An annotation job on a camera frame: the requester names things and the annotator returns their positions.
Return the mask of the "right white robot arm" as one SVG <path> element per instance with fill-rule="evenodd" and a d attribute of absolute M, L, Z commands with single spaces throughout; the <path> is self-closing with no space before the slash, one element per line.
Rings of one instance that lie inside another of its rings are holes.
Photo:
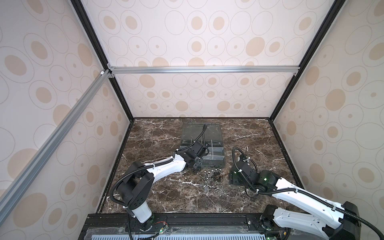
<path fill-rule="evenodd" d="M 358 208 L 350 202 L 340 204 L 323 199 L 271 171 L 257 172 L 246 161 L 234 163 L 229 178 L 230 184 L 244 186 L 258 195 L 272 196 L 303 210 L 303 213 L 297 213 L 267 205 L 259 220 L 266 231 L 289 228 L 325 240 L 360 239 Z"/>

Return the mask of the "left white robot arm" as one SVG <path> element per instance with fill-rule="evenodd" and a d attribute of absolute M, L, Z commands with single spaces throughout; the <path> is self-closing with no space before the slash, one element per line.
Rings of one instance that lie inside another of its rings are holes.
<path fill-rule="evenodd" d="M 123 206 L 127 213 L 136 218 L 139 223 L 146 224 L 153 218 L 147 203 L 153 184 L 169 175 L 182 172 L 186 167 L 199 168 L 203 157 L 209 152 L 206 145 L 195 141 L 185 148 L 177 149 L 166 159 L 147 164 L 135 161 L 111 186 L 110 200 Z"/>

